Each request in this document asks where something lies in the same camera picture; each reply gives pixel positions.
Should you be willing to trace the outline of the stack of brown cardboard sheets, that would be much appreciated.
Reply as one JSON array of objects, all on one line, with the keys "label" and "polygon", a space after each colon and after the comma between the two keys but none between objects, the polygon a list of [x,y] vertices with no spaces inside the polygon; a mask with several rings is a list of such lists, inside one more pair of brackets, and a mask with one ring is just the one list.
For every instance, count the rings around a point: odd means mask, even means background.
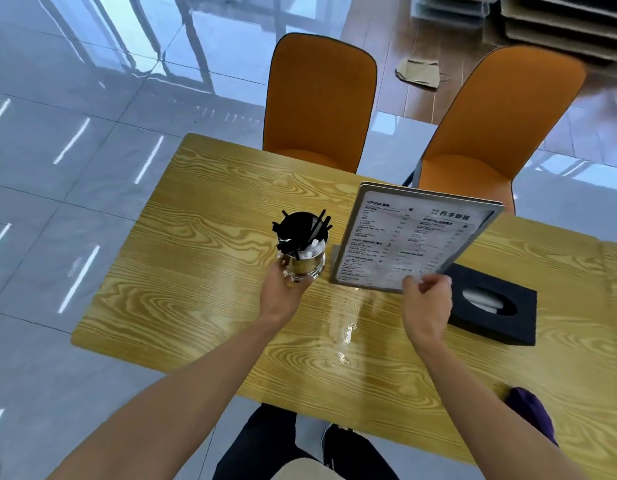
[{"label": "stack of brown cardboard sheets", "polygon": [[497,0],[482,41],[537,45],[617,64],[617,0]]}]

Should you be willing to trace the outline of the person's right leg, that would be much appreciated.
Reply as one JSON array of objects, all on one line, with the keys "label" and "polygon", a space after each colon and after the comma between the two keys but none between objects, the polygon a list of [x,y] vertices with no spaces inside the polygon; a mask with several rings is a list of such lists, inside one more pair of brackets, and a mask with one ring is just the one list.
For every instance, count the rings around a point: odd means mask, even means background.
[{"label": "person's right leg", "polygon": [[399,480],[373,444],[350,428],[329,425],[321,447],[323,465],[345,480]]}]

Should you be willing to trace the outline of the stack of grey boards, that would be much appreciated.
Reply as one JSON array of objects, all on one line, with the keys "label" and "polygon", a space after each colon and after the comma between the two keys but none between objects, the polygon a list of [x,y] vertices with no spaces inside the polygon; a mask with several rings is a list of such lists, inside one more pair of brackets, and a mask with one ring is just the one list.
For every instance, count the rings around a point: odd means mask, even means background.
[{"label": "stack of grey boards", "polygon": [[410,16],[460,29],[479,29],[499,0],[410,0]]}]

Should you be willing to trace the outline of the clear glass holder cup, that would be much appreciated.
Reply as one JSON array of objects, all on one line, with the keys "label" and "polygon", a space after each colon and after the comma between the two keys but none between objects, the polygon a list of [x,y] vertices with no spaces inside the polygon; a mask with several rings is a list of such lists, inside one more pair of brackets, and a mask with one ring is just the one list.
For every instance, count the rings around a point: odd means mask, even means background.
[{"label": "clear glass holder cup", "polygon": [[[313,259],[300,260],[297,257],[297,251],[306,248],[313,239],[326,241],[324,252]],[[278,241],[277,257],[281,259],[281,269],[284,276],[295,280],[304,279],[306,277],[315,280],[320,275],[326,263],[326,249],[329,241],[329,234],[321,233],[313,239],[281,239]]]}]

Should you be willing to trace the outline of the white tissue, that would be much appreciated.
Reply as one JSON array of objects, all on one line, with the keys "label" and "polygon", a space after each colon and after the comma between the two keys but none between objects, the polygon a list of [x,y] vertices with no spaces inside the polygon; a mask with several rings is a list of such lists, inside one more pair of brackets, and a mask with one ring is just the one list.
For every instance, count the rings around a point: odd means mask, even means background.
[{"label": "white tissue", "polygon": [[462,290],[462,296],[473,306],[491,314],[500,314],[505,302],[499,295],[479,287]]}]

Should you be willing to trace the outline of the person's right hand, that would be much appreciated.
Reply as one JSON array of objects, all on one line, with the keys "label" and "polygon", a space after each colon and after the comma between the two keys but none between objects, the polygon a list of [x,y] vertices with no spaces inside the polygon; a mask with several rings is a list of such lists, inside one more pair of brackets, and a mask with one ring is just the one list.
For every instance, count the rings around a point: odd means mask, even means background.
[{"label": "person's right hand", "polygon": [[403,327],[418,355],[442,342],[452,308],[448,276],[429,274],[420,279],[422,297],[402,297]]}]

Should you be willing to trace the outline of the black tissue box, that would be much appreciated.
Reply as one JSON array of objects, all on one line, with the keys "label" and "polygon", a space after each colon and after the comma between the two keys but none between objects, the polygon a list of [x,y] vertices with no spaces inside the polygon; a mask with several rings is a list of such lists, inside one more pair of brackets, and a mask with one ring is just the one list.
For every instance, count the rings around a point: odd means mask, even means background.
[{"label": "black tissue box", "polygon": [[[537,328],[537,292],[472,268],[452,264],[446,270],[452,280],[449,324],[485,339],[511,346],[534,346]],[[500,314],[470,304],[462,290],[479,287],[504,299]]]}]

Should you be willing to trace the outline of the orange chair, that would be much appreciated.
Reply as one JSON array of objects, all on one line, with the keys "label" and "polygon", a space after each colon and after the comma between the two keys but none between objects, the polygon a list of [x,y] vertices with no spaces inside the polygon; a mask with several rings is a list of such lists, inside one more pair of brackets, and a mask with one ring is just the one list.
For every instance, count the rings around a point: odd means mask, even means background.
[{"label": "orange chair", "polygon": [[271,60],[262,149],[356,173],[377,88],[377,64],[338,39],[291,32]]},{"label": "orange chair", "polygon": [[518,45],[491,51],[439,123],[411,186],[502,203],[515,215],[513,180],[575,100],[579,59]]}]

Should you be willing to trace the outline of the grey framed menu stand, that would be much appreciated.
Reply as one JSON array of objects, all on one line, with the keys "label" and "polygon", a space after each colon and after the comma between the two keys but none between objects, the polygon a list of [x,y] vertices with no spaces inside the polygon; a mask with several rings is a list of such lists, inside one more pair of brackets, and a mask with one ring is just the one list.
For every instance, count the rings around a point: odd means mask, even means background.
[{"label": "grey framed menu stand", "polygon": [[405,276],[445,271],[504,210],[498,201],[362,182],[329,281],[400,293]]}]

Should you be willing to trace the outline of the brown cardboard scrap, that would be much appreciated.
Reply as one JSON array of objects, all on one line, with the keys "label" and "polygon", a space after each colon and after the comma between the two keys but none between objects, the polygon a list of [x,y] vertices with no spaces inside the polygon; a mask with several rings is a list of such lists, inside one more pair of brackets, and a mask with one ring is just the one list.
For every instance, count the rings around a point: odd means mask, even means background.
[{"label": "brown cardboard scrap", "polygon": [[438,89],[441,83],[437,60],[405,57],[396,66],[395,75],[403,82],[430,89]]}]

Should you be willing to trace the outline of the white sugar packets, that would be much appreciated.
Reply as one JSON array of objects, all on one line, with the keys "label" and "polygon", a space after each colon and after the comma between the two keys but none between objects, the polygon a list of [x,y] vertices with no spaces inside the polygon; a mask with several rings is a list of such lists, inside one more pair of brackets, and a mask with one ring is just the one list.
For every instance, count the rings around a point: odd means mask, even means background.
[{"label": "white sugar packets", "polygon": [[306,248],[304,248],[303,250],[299,250],[297,251],[297,257],[300,260],[310,260],[313,259],[315,257],[320,256],[326,247],[326,241],[325,240],[320,240],[318,241],[317,239],[313,239]]}]

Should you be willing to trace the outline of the person's left forearm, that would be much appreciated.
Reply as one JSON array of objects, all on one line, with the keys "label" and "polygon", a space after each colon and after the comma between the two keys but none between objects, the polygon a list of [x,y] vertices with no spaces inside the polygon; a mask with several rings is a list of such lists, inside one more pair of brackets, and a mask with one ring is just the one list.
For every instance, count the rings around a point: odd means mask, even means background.
[{"label": "person's left forearm", "polygon": [[173,480],[285,324],[261,315],[151,384],[101,423],[47,480]]}]

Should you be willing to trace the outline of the person's left leg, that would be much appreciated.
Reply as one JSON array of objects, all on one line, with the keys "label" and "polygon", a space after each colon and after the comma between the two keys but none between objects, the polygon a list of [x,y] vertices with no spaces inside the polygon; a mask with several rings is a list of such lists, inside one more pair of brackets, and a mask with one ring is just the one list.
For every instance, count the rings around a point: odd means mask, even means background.
[{"label": "person's left leg", "polygon": [[271,480],[292,460],[316,460],[296,445],[296,420],[294,411],[261,404],[217,463],[212,480]]}]

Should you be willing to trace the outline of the person's left hand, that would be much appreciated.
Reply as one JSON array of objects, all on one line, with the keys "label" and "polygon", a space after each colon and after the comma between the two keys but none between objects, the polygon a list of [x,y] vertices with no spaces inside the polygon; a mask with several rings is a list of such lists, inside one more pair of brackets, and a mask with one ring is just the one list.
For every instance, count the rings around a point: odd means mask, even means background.
[{"label": "person's left hand", "polygon": [[277,258],[269,268],[260,291],[258,321],[276,331],[280,331],[295,316],[304,295],[291,292],[287,279],[291,278],[283,275],[281,259]]}]

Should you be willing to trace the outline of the person's right forearm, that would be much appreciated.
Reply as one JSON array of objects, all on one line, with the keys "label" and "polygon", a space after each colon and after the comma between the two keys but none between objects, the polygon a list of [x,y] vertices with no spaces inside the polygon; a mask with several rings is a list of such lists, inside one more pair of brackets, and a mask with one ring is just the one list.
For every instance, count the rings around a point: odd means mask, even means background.
[{"label": "person's right forearm", "polygon": [[512,411],[439,339],[414,346],[485,480],[589,480],[584,469]]}]

